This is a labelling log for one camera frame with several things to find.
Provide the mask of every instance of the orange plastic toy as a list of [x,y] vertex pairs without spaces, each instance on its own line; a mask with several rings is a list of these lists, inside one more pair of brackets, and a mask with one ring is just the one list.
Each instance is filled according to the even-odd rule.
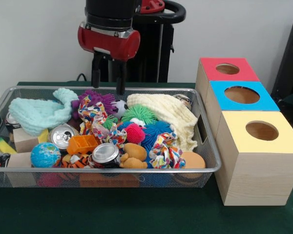
[[73,136],[68,141],[67,152],[70,155],[80,153],[86,154],[93,151],[99,144],[98,140],[93,135]]

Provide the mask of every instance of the yellow box lid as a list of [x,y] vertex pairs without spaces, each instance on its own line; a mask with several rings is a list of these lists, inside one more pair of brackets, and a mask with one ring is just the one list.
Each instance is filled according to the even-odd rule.
[[281,112],[223,111],[240,153],[293,154],[293,128]]

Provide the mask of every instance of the brown plush toy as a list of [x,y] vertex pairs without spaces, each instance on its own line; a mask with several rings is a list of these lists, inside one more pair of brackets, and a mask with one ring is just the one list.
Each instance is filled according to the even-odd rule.
[[146,150],[133,143],[127,143],[124,146],[125,154],[121,157],[120,167],[123,168],[147,168],[147,163],[143,162],[147,158]]

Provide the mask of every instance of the green spiky ball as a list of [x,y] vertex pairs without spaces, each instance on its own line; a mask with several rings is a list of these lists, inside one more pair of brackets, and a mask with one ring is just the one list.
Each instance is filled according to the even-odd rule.
[[142,120],[145,124],[151,124],[153,120],[156,120],[155,114],[149,108],[139,104],[131,106],[125,111],[122,122],[130,121],[132,118]]

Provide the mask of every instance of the metal basket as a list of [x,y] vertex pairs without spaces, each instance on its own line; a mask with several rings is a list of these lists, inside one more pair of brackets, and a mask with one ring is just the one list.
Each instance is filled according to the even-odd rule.
[[[8,106],[15,98],[55,99],[52,93],[59,87],[16,86],[5,91],[0,98],[0,137],[8,141],[4,118]],[[91,87],[66,87],[78,95]],[[184,94],[192,102],[192,112],[198,117],[194,152],[203,157],[205,169],[74,169],[74,168],[0,168],[0,187],[199,187],[221,166],[215,141],[209,127],[201,97],[193,89],[179,88],[127,88],[123,96],[115,88],[96,89],[101,94],[112,93],[116,99],[126,100],[128,95]]]

